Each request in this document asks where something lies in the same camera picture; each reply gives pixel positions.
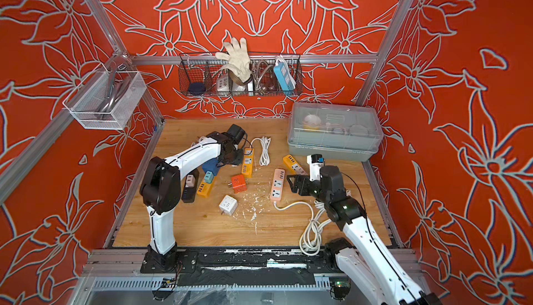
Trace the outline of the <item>black power strip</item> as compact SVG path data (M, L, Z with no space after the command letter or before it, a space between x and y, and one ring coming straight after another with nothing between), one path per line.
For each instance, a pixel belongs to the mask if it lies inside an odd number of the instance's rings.
M198 178L199 171L197 168L187 174L181 197L184 203L193 203L195 201L198 188Z

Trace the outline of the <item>blue cube plug adapter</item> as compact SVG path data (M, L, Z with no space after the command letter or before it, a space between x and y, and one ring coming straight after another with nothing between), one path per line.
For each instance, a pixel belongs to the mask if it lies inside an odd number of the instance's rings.
M218 175L220 168L217 158L209 159L202 165L204 173L211 172L215 177Z

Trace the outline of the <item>white cube plug adapter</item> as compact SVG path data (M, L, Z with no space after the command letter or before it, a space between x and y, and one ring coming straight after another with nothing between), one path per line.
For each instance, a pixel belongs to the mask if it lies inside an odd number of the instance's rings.
M232 216L238 207L238 202L230 195L225 195L219 204L219 209L222 213Z

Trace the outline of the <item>yellow strip with pink plug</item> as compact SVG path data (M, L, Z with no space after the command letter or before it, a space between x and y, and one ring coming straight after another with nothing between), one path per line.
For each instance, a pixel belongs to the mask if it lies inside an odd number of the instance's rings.
M292 155L285 155L283 157L283 163L293 175L308 175Z

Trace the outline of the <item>dark blue round object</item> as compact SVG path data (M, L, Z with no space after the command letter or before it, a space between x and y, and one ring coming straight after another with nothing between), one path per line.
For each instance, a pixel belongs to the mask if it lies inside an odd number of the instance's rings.
M205 84L203 82L190 83L187 92L190 95L203 95L206 92Z

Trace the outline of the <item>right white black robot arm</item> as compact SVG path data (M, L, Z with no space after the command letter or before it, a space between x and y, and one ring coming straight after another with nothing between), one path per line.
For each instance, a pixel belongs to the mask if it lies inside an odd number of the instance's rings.
M292 192L322 203L329 219L344 233L344 238L326 245L326 252L371 304L441 303L405 272L381 241L364 207L348 194L337 166L289 175L287 182Z

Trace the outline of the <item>grey lidded plastic box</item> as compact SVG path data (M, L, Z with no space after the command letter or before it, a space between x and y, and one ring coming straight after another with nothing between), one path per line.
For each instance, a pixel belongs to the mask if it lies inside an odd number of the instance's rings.
M287 144L292 155L321 154L326 159L366 162L384 138L372 108L296 102Z

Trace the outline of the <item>white socket in basket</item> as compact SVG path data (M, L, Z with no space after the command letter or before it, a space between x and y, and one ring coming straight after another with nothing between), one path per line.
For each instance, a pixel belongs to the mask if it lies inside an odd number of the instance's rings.
M219 95L229 95L230 84L228 74L221 74L216 82L217 93Z

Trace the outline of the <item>yellow strip with teal plug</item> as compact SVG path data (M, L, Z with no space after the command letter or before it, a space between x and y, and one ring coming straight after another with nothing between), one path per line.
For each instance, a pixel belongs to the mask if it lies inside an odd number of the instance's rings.
M214 187L215 180L216 180L215 174L212 171L208 171L204 175L204 178L202 179L201 183L199 184L197 188L197 195L203 198L208 198Z

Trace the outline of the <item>white work glove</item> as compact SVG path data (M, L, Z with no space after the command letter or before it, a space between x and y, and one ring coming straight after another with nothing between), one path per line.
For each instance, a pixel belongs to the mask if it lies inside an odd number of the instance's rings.
M226 52L215 53L217 59L226 61L222 69L228 69L241 82L247 82L251 78L251 59L248 55L247 40L245 38L237 40L232 37L230 42L224 42L223 46Z

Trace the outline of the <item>red cube plug adapter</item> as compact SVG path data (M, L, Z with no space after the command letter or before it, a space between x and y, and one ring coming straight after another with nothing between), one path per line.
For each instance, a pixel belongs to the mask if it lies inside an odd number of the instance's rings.
M247 190L246 178L243 174L232 176L229 186L232 188L234 193L244 192Z

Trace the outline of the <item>light blue power strip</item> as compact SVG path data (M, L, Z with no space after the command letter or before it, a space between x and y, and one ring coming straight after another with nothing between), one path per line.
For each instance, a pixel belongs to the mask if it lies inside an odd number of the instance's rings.
M293 78L286 60L282 56L277 56L273 67L274 74L280 85L281 91L285 95L292 95L296 88L296 81Z

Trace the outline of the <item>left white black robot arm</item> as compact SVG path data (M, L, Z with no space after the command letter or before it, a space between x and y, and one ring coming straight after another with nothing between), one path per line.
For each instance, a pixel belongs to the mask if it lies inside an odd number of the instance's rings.
M140 187L150 222L148 255L168 270L176 265L174 209L182 197L182 181L199 166L215 159L219 166L238 166L244 151L239 144L247 133L238 125L226 132L211 132L197 144L174 156L150 160Z

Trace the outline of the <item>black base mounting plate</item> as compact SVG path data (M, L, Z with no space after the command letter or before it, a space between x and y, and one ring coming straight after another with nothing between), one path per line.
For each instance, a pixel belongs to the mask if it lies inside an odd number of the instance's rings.
M315 256L304 254L297 247L192 247L172 249L167 262L147 250L142 260L142 274L192 274L200 270L304 270L313 274L340 273L335 257L324 250Z

